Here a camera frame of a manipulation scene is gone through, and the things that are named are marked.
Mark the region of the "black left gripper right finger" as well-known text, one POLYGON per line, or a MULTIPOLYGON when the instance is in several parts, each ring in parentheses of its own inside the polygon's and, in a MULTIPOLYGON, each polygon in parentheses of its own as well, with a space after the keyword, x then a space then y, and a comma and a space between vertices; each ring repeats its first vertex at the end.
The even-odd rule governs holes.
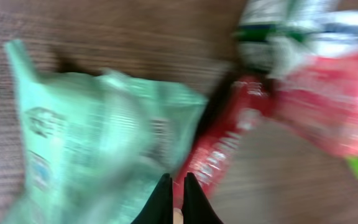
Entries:
POLYGON ((223 224, 216 215, 196 176, 188 172, 184 178, 181 212, 184 224, 223 224))

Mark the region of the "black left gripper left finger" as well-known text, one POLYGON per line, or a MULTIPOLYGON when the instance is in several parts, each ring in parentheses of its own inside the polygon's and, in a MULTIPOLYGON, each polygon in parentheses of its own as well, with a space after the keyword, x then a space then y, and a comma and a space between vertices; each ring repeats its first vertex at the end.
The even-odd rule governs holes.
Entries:
POLYGON ((163 174, 148 201, 131 224, 173 224, 173 180, 163 174))

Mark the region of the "red Nescafe coffee stick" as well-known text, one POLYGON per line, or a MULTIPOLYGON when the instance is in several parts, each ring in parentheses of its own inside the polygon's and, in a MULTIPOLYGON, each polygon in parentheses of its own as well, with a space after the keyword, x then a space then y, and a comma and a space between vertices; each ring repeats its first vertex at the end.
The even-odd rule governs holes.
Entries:
POLYGON ((244 76, 231 85, 222 113, 196 140, 173 184, 173 196, 183 199, 185 177, 193 173, 205 195, 211 195, 225 176, 242 137, 272 114, 272 100, 263 84, 244 76))

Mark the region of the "teal tissue pack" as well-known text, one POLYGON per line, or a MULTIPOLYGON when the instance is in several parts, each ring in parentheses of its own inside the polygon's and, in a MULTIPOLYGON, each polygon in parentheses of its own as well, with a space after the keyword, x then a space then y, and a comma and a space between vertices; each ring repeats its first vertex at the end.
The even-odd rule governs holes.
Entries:
POLYGON ((23 42, 5 50, 25 158, 22 196, 5 223, 131 223, 163 174, 176 174, 206 98, 188 86, 42 72, 23 42))

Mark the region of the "orange Kleenex tissue pack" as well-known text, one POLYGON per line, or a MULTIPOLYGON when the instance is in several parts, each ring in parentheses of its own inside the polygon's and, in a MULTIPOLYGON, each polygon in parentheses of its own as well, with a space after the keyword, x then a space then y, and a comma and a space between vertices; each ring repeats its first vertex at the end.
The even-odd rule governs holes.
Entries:
POLYGON ((275 118, 339 157, 358 157, 358 48, 339 58, 313 56, 276 82, 275 118))

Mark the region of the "green white small box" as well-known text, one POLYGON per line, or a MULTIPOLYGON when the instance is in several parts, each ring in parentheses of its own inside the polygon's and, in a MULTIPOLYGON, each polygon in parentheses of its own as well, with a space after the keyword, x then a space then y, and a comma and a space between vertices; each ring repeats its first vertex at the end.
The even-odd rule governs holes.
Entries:
POLYGON ((332 0, 249 1, 233 36, 245 64, 282 78, 313 57, 358 52, 358 10, 332 0))

